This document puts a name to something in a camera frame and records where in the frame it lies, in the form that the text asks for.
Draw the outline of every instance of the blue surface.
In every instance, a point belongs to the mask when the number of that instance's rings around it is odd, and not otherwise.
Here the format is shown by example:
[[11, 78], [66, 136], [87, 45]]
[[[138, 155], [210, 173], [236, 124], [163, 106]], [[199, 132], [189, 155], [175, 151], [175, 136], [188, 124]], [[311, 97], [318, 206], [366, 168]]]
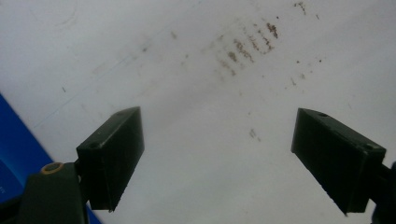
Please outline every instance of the blue surface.
[[[51, 162], [0, 94], [0, 203], [22, 194], [28, 175]], [[89, 216], [91, 224], [100, 224], [91, 210]]]

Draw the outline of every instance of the blue object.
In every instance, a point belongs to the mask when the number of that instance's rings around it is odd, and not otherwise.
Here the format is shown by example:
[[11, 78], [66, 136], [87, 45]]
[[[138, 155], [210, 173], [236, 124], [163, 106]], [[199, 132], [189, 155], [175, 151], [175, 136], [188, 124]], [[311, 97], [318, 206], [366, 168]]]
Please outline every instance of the blue object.
[[[21, 195], [27, 177], [52, 159], [0, 94], [0, 203]], [[88, 209], [91, 224], [100, 224]]]

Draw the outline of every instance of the white surface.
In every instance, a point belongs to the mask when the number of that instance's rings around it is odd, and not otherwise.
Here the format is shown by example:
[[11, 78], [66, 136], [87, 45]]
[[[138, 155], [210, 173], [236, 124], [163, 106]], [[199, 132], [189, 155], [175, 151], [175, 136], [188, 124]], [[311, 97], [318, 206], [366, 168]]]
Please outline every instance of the white surface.
[[370, 223], [372, 203], [344, 217], [290, 145], [307, 107], [395, 161], [396, 3], [295, 3], [1, 0], [0, 90], [56, 161], [141, 106], [146, 152], [104, 223]]

